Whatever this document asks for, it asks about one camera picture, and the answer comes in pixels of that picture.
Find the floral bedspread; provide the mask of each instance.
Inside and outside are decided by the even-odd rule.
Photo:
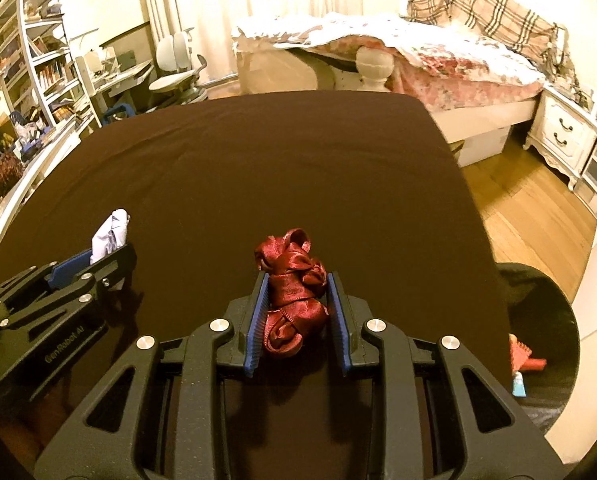
[[[392,92],[412,95],[429,111],[485,106],[527,99],[538,94],[545,76],[526,58],[485,36],[461,34],[449,28],[412,23],[393,14],[323,18],[252,16],[232,32],[274,48],[306,48],[350,60],[362,47],[393,54],[395,70],[388,81]]]

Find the white storage box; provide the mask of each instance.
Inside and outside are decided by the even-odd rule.
[[[498,155],[502,152],[509,133],[510,127],[506,126],[465,139],[459,153],[459,166],[463,168],[484,158]]]

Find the brown tablecloth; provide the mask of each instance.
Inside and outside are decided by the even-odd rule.
[[[458,336],[506,386],[509,324],[488,238],[461,172],[415,99],[292,92],[160,110],[85,139],[0,245],[0,282],[87,248],[131,215],[135,325],[119,322],[74,368],[78,402],[139,334],[188,335],[248,295],[254,248],[304,228],[348,294],[406,334]],[[235,478],[363,478],[370,390],[327,346],[264,362],[226,388]]]

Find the white nightstand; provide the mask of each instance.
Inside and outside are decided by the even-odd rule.
[[[597,137],[593,115],[546,85],[523,146],[534,146],[547,164],[569,177],[570,191],[581,178]]]

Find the metal screw head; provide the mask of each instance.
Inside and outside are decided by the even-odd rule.
[[[144,335],[136,340],[136,346],[141,350],[148,350],[154,346],[156,340],[150,335]]]
[[[447,335],[441,339],[441,345],[445,346],[448,350],[456,350],[461,346],[461,342],[453,335]]]
[[[372,332],[383,332],[387,327],[385,321],[382,319],[370,319],[365,325],[368,327],[368,330],[371,330]]]
[[[229,321],[219,317],[210,323],[210,328],[214,332],[225,332],[229,328]]]

